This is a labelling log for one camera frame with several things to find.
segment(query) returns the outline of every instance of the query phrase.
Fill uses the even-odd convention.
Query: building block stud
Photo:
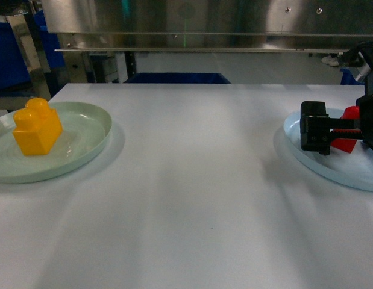
[[[13,120],[12,134],[24,155],[47,155],[63,132],[56,109],[43,98],[30,99]]]

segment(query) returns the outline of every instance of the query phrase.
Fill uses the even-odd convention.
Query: white table
[[[363,87],[69,84],[113,118],[85,166],[0,184],[0,288],[373,288],[373,193],[303,166],[282,124]]]

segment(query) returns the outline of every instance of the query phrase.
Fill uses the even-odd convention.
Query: blue bin
[[[125,83],[230,84],[220,73],[137,73]]]
[[[29,81],[12,28],[8,23],[0,23],[0,89]]]
[[[364,83],[356,81],[348,68],[341,68],[340,71],[343,72],[343,77],[340,82],[341,85],[365,85]]]

